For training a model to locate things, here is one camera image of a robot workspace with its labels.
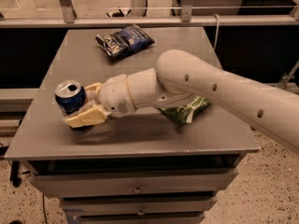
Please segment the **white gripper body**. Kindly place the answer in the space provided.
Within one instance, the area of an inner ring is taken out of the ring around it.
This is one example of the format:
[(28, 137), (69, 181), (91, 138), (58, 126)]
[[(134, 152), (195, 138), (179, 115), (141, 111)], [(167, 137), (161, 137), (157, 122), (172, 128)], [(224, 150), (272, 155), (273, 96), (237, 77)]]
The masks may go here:
[(100, 88), (99, 103), (112, 117), (122, 118), (135, 113), (128, 88), (128, 76), (119, 75), (108, 79)]

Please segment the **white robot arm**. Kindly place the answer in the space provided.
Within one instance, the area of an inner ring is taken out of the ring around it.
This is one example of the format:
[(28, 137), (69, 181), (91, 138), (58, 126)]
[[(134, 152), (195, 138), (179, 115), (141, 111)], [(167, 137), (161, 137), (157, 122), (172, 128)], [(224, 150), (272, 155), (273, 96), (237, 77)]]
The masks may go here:
[(154, 68), (85, 88), (87, 100), (64, 117), (72, 128), (122, 118), (143, 107), (175, 107), (207, 98), (294, 153), (299, 152), (299, 95), (217, 68), (170, 49)]

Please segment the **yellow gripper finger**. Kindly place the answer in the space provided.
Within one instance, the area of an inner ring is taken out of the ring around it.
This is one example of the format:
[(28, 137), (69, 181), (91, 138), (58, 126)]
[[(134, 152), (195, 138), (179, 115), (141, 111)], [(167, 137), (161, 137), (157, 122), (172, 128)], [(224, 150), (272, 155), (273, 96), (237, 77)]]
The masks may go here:
[(106, 121), (109, 112), (102, 105), (92, 105), (89, 109), (63, 118), (63, 122), (71, 128), (93, 126)]
[(98, 100), (99, 91), (102, 88), (102, 83), (95, 82), (85, 88), (86, 98), (87, 101), (90, 102), (91, 100)]

